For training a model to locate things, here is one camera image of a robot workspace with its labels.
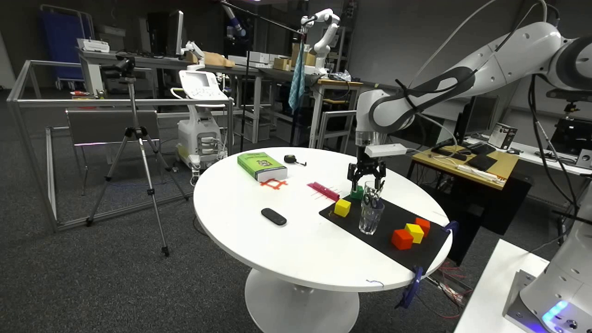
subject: black mat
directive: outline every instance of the black mat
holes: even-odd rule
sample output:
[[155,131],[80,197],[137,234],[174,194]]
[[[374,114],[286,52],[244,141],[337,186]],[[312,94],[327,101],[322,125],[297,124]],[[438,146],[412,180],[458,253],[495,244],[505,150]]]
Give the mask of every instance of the black mat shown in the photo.
[[440,225],[431,222],[430,232],[421,244],[413,244],[410,249],[399,250],[391,243],[392,232],[397,229],[405,229],[406,223],[415,223],[415,218],[421,216],[383,200],[385,207],[378,228],[374,235],[366,235],[358,229],[362,212],[360,200],[352,199],[349,196],[344,199],[352,203],[346,217],[333,213],[335,204],[321,210],[319,214],[411,271],[414,266],[421,266],[423,274],[425,274],[448,237],[448,233],[444,232]]

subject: yellow cube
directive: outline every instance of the yellow cube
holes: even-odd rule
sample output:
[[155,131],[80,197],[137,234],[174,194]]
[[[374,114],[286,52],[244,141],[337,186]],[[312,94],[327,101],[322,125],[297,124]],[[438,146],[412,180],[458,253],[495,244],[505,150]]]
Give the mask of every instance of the yellow cube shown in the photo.
[[411,234],[411,236],[413,237],[413,242],[415,244],[420,244],[422,242],[422,239],[423,239],[422,227],[420,227],[419,225],[408,223],[405,225],[405,230]]
[[335,209],[333,211],[341,217],[346,217],[349,214],[349,208],[351,207],[351,205],[351,202],[344,199],[339,199],[335,203]]

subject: tripod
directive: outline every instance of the tripod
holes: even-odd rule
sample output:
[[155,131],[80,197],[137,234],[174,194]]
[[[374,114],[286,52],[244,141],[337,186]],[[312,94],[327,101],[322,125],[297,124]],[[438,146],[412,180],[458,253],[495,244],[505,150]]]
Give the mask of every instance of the tripod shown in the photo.
[[[136,92],[134,90],[134,82],[136,81],[136,78],[132,75],[133,69],[136,65],[136,61],[134,60],[133,57],[117,56],[117,59],[120,60],[120,62],[115,66],[104,67],[103,73],[106,78],[123,78],[123,80],[127,83],[127,89],[130,94],[131,114],[133,117],[134,126],[128,127],[125,130],[123,140],[121,141],[121,145],[119,146],[119,150],[117,151],[115,159],[113,160],[113,164],[111,164],[111,168],[109,169],[109,173],[105,176],[105,183],[103,184],[103,188],[101,189],[101,193],[99,195],[99,198],[96,201],[95,206],[92,208],[91,214],[86,218],[86,226],[92,225],[93,219],[96,214],[96,210],[98,209],[99,204],[101,203],[101,200],[103,198],[103,195],[105,194],[105,190],[107,189],[107,186],[109,185],[109,183],[111,181],[111,177],[113,176],[113,172],[115,171],[115,168],[117,167],[117,163],[119,162],[119,159],[121,158],[121,154],[123,153],[123,150],[125,149],[127,142],[132,138],[132,136],[135,136],[136,137],[135,139],[138,141],[138,144],[140,145],[140,151],[142,154],[142,161],[144,163],[144,170],[146,172],[146,178],[148,179],[149,188],[148,188],[147,192],[148,192],[148,195],[152,198],[152,204],[154,205],[156,220],[158,221],[158,227],[160,229],[160,237],[162,238],[162,247],[160,250],[162,251],[162,253],[165,254],[166,257],[168,257],[169,256],[169,248],[166,244],[165,234],[162,231],[162,224],[160,222],[160,216],[158,214],[158,206],[156,205],[156,199],[154,197],[155,190],[154,190],[154,187],[152,186],[152,179],[150,178],[150,169],[148,168],[148,161],[146,160],[146,152],[145,152],[145,148],[144,148],[144,142],[147,142],[148,145],[152,148],[152,151],[156,155],[156,159],[161,164],[161,166],[164,167],[164,169],[167,172],[170,172],[172,170],[172,168],[169,167],[169,165],[166,163],[165,159],[162,157],[162,154],[159,152],[158,148],[156,147],[156,145],[154,144],[154,142],[150,138],[150,135],[148,134],[148,131],[146,130],[146,128],[143,126],[140,126],[140,123],[138,121],[138,115],[137,115],[137,110],[136,110]],[[181,186],[179,185],[179,183],[177,182],[175,177],[173,177],[172,175],[170,177],[173,179],[173,182],[175,183],[175,185],[177,186],[177,188],[179,189],[181,194],[183,194],[183,196],[185,197],[185,200],[189,200],[189,195],[187,195],[183,192],[183,189],[181,189]]]

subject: round white table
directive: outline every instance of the round white table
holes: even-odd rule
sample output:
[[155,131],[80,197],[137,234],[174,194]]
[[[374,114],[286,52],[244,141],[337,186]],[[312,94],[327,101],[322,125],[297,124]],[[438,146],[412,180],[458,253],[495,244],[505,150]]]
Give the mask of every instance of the round white table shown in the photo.
[[[319,182],[341,197],[349,194],[348,164],[356,158],[310,148],[265,148],[288,168],[287,185],[261,185],[229,156],[207,169],[195,185],[195,212],[204,230],[222,249],[252,267],[244,288],[251,317],[265,333],[343,333],[358,318],[358,292],[408,285],[414,274],[319,215],[333,201],[307,186]],[[307,166],[284,163],[293,154]],[[360,184],[372,180],[363,177]],[[382,197],[439,225],[449,220],[419,186],[387,170]],[[271,208],[287,223],[261,215]],[[444,261],[452,235],[427,269]]]

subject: table pedestal base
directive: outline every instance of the table pedestal base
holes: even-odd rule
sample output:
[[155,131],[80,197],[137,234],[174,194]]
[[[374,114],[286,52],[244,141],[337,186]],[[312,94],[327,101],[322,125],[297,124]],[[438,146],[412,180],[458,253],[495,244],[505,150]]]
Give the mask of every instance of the table pedestal base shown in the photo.
[[298,286],[252,269],[247,309],[264,333],[347,333],[360,310],[358,293]]

